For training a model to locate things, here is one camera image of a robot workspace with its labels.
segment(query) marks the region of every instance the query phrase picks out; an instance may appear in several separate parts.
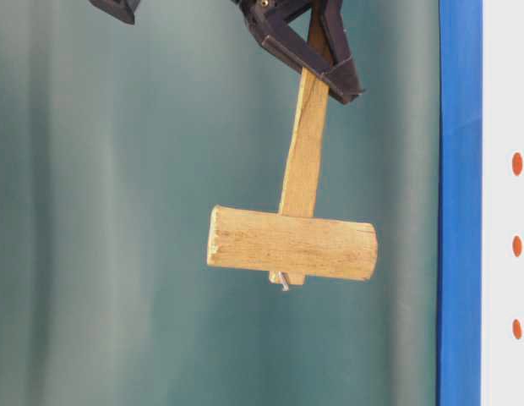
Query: blue tape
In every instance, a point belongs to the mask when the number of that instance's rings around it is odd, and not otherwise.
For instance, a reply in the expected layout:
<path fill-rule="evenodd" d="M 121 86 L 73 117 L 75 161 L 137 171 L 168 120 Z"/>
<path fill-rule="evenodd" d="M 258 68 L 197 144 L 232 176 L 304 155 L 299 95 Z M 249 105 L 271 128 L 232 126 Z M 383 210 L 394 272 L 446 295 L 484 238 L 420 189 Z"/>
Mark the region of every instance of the blue tape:
<path fill-rule="evenodd" d="M 440 0 L 440 406 L 479 406 L 482 0 Z"/>

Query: wooden block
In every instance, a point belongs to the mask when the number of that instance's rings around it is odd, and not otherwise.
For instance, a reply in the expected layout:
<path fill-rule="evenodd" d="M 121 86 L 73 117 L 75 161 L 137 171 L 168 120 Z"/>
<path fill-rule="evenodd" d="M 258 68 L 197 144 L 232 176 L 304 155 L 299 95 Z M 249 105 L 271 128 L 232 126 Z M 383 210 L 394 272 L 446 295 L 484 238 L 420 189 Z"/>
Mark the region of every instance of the wooden block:
<path fill-rule="evenodd" d="M 207 262 L 365 281 L 373 275 L 377 250 L 371 224 L 217 206 L 211 213 Z"/>

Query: teal curtain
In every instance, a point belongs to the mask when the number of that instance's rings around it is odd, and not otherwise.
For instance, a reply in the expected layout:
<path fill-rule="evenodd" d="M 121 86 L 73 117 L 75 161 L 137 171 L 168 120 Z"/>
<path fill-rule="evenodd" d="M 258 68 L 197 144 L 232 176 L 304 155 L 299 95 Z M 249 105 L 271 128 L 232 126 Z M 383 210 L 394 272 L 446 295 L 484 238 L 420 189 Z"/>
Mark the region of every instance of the teal curtain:
<path fill-rule="evenodd" d="M 205 265 L 212 206 L 276 211 L 297 95 L 233 4 L 0 2 L 0 406 L 435 404 L 438 2 L 344 3 L 316 215 L 379 264 L 282 294 Z"/>

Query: wooden mallet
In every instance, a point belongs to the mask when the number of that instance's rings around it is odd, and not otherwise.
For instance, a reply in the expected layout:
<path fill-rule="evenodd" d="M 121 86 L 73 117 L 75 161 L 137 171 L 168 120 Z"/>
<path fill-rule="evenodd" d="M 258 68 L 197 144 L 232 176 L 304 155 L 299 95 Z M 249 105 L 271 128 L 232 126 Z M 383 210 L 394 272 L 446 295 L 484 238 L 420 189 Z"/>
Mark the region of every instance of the wooden mallet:
<path fill-rule="evenodd" d="M 331 58 L 317 8 L 308 43 Z M 285 290 L 288 283 L 303 285 L 307 275 L 371 278 L 378 251 L 373 225 L 312 218 L 328 95 L 328 85 L 303 69 L 279 213 L 216 206 L 210 220 L 209 266 L 269 271 L 270 281 L 282 283 Z"/>

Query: orange dot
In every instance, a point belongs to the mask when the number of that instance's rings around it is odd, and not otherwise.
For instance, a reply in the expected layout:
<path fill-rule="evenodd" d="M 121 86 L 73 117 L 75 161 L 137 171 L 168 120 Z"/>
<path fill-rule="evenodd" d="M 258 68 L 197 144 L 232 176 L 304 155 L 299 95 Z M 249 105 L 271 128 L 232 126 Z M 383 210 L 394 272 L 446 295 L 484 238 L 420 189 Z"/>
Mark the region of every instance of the orange dot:
<path fill-rule="evenodd" d="M 512 241 L 512 249 L 514 250 L 515 256 L 521 255 L 521 252 L 523 251 L 523 243 L 517 235 L 514 237 L 514 241 Z"/>
<path fill-rule="evenodd" d="M 512 158 L 512 170 L 516 176 L 521 175 L 521 171 L 523 170 L 523 157 L 519 152 L 516 152 Z"/>
<path fill-rule="evenodd" d="M 514 332 L 514 337 L 519 340 L 523 336 L 523 330 L 521 329 L 521 323 L 519 320 L 515 319 L 512 323 L 512 331 Z"/>

